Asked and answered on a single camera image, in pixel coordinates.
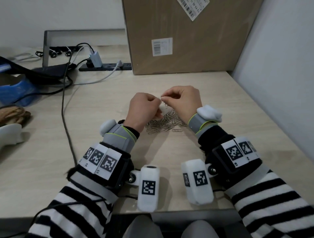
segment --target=pile of paper clips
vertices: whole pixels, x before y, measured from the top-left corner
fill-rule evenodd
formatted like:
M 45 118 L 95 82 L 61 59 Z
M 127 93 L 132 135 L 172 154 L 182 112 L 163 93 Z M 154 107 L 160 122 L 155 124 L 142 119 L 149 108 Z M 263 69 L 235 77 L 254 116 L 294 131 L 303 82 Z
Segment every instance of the pile of paper clips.
M 148 134 L 158 133 L 161 131 L 182 132 L 182 129 L 173 129 L 175 126 L 186 127 L 187 124 L 172 110 L 167 112 L 160 120 L 151 120 L 146 124 Z

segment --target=barcode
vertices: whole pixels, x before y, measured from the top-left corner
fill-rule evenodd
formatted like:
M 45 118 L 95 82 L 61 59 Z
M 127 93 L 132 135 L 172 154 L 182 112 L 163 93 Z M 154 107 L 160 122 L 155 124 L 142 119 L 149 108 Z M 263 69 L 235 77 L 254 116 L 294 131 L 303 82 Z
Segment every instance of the barcode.
M 186 11 L 189 13 L 191 17 L 194 17 L 193 11 L 190 9 L 190 7 L 187 5 L 187 3 L 184 0 L 180 0 Z
M 160 41 L 154 41 L 153 46 L 154 46 L 154 55 L 160 55 L 161 54 Z

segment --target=cardboard box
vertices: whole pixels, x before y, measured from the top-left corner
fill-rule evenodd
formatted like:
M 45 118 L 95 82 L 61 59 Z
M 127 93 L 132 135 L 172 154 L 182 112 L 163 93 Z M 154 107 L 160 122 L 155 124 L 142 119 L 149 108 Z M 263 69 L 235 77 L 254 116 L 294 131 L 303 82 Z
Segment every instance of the cardboard box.
M 133 73 L 233 70 L 262 2 L 210 0 L 192 21 L 178 0 L 122 0 Z

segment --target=left hand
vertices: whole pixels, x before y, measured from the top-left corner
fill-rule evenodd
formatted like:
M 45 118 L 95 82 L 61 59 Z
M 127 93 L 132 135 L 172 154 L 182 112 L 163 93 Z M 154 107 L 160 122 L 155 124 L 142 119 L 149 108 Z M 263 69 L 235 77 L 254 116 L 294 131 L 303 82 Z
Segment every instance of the left hand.
M 123 125 L 132 127 L 141 133 L 145 125 L 153 118 L 161 119 L 163 116 L 159 105 L 161 100 L 148 93 L 137 93 L 130 101 L 129 112 Z

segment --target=white wall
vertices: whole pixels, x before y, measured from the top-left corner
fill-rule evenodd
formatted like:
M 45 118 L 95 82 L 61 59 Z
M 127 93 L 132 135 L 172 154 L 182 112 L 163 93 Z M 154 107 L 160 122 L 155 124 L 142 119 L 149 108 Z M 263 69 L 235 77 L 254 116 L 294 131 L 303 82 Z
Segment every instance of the white wall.
M 234 79 L 314 160 L 314 1 L 265 0 Z
M 121 0 L 2 0 L 0 46 L 42 47 L 45 30 L 123 29 Z

